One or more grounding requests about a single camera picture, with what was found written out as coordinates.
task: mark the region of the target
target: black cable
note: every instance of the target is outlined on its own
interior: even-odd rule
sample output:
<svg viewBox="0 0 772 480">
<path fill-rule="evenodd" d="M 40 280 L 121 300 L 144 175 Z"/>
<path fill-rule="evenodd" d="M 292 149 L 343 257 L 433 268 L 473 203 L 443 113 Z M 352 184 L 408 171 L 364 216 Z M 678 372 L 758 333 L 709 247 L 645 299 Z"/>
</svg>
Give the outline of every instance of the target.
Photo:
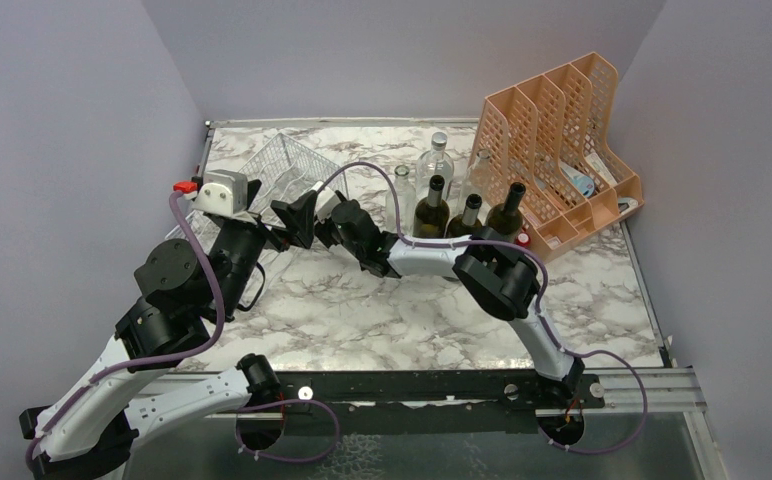
<svg viewBox="0 0 772 480">
<path fill-rule="evenodd" d="M 259 300 L 260 295 L 262 295 L 262 289 L 265 288 L 265 269 L 262 268 L 262 265 L 259 262 L 256 262 L 256 269 L 262 274 L 262 285 L 259 286 L 259 290 L 256 291 L 256 295 L 254 295 L 253 300 L 251 300 L 251 303 L 248 304 L 247 307 L 241 303 L 236 305 L 236 310 L 239 310 L 240 312 L 249 312 L 254 305 L 256 305 L 256 301 Z"/>
</svg>

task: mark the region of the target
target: marble surface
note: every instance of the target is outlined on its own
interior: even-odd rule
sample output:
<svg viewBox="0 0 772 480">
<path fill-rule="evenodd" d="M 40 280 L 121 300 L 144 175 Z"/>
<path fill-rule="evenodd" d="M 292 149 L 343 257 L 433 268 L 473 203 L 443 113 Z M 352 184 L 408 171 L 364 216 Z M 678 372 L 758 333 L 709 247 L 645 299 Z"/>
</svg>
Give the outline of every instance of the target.
<svg viewBox="0 0 772 480">
<path fill-rule="evenodd" d="M 208 169 L 238 170 L 283 132 L 337 164 L 368 160 L 413 166 L 437 130 L 464 171 L 471 127 L 225 128 L 216 130 Z M 347 172 L 351 198 L 382 226 L 385 182 L 364 168 Z M 341 247 L 264 254 L 268 288 L 249 313 L 236 313 L 210 350 L 180 370 L 223 370 L 247 353 L 276 370 L 481 369 L 532 366 L 506 322 L 484 313 L 457 284 L 439 278 L 380 279 Z M 570 347 L 614 351 L 634 366 L 660 366 L 655 333 L 619 227 L 548 264 L 545 308 Z M 251 282 L 245 300 L 258 281 Z M 606 357 L 587 367 L 617 366 Z"/>
</svg>

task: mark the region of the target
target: white wire basket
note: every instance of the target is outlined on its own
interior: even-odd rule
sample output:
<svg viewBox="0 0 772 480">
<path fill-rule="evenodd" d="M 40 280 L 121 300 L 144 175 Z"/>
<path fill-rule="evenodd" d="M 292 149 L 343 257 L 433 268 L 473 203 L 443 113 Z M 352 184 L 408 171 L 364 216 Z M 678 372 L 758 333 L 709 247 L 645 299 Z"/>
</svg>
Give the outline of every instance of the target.
<svg viewBox="0 0 772 480">
<path fill-rule="evenodd" d="M 338 165 L 322 155 L 305 147 L 289 136 L 279 133 L 245 162 L 245 166 L 239 169 L 239 172 L 247 175 L 248 180 L 259 179 L 262 181 L 262 187 L 259 189 L 259 193 L 249 210 L 261 214 L 262 221 L 266 225 L 282 226 L 280 219 L 277 218 L 274 211 L 270 208 L 271 201 L 279 200 L 292 203 L 304 192 L 312 188 L 316 182 L 327 179 L 337 168 L 339 168 Z M 333 191 L 339 191 L 346 197 L 348 196 L 348 183 L 345 180 L 344 173 L 333 179 L 328 186 Z M 207 218 L 203 212 L 196 210 L 189 212 L 186 215 L 186 219 L 189 221 L 189 225 L 194 230 L 195 235 L 197 235 L 204 251 L 208 252 L 218 236 L 218 226 Z M 184 237 L 183 231 L 179 226 L 176 226 L 168 232 L 165 239 Z M 297 249 L 293 249 L 291 253 L 292 256 L 296 255 Z M 260 262 L 268 272 L 268 278 L 265 279 L 266 287 L 282 274 L 285 267 L 289 265 L 289 262 L 280 262 L 285 266 L 272 268 L 272 264 L 275 263 L 274 260 L 277 257 L 277 252 L 273 251 L 265 251 L 260 257 Z"/>
</svg>

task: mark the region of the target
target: gray wall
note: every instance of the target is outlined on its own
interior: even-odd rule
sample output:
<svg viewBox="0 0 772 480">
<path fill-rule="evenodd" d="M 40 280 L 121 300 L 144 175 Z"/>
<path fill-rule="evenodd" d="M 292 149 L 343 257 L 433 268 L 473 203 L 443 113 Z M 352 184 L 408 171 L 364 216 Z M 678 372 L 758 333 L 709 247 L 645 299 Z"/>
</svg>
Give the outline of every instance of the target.
<svg viewBox="0 0 772 480">
<path fill-rule="evenodd" d="M 478 116 L 592 50 L 624 72 L 665 0 L 143 0 L 212 120 Z"/>
<path fill-rule="evenodd" d="M 669 0 L 611 125 L 661 327 L 695 365 L 732 478 L 772 478 L 772 1 Z"/>
<path fill-rule="evenodd" d="M 138 296 L 202 145 L 142 5 L 98 3 L 0 1 L 0 479 L 27 478 L 17 415 L 65 392 Z"/>
</svg>

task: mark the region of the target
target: clear glass bottle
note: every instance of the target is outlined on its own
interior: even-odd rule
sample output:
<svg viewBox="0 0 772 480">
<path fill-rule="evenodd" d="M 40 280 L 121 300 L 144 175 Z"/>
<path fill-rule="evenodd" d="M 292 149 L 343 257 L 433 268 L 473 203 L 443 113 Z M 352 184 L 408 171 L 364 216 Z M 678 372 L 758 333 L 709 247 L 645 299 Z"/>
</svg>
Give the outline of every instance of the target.
<svg viewBox="0 0 772 480">
<path fill-rule="evenodd" d="M 445 231 L 445 238 L 457 238 L 463 235 L 471 235 L 477 233 L 483 224 L 480 223 L 480 219 L 477 218 L 477 212 L 480 211 L 480 206 L 483 204 L 483 199 L 480 195 L 472 193 L 468 196 L 465 203 L 465 210 L 463 213 L 452 218 L 448 223 L 448 229 Z"/>
<path fill-rule="evenodd" d="M 445 180 L 445 188 L 442 190 L 442 199 L 448 201 L 451 194 L 451 183 L 454 180 L 454 161 L 445 153 L 448 144 L 448 136 L 443 132 L 436 132 L 430 139 L 430 150 L 418 157 L 415 167 L 416 200 L 427 197 L 427 186 L 434 175 L 440 175 Z"/>
<path fill-rule="evenodd" d="M 460 200 L 457 205 L 465 205 L 469 195 L 480 195 L 486 198 L 489 194 L 489 182 L 492 180 L 492 165 L 489 159 L 489 150 L 482 148 L 477 151 L 474 163 L 468 167 L 460 188 Z"/>
<path fill-rule="evenodd" d="M 448 204 L 442 198 L 445 189 L 445 179 L 442 175 L 430 178 L 430 189 L 427 198 L 418 202 L 413 219 L 413 236 L 419 238 L 442 238 L 445 236 L 445 226 L 451 216 Z"/>
<path fill-rule="evenodd" d="M 524 226 L 524 215 L 518 209 L 525 187 L 523 183 L 510 185 L 510 192 L 504 203 L 495 205 L 486 217 L 486 226 L 500 233 L 508 242 L 515 240 Z"/>
<path fill-rule="evenodd" d="M 412 232 L 413 208 L 415 208 L 415 188 L 410 182 L 410 169 L 406 165 L 395 167 L 395 191 L 398 194 L 398 206 L 401 214 L 401 231 L 405 235 Z M 386 191 L 386 230 L 395 230 L 395 199 L 392 191 Z"/>
</svg>

